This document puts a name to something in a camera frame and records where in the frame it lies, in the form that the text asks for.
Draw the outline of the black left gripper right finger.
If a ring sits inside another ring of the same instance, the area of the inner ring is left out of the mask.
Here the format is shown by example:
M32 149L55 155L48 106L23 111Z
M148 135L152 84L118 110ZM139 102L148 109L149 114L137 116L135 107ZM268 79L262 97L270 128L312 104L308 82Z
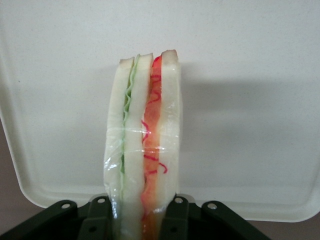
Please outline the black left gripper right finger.
M176 195L162 220L161 240L268 240L269 237L225 204L198 206L189 195Z

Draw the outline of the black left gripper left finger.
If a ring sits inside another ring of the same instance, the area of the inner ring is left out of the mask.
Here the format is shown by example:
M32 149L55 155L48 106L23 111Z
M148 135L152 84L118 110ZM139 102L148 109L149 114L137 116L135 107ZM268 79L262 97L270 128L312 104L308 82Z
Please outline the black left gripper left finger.
M112 205L95 195L79 207L61 200L3 233L2 240L113 240Z

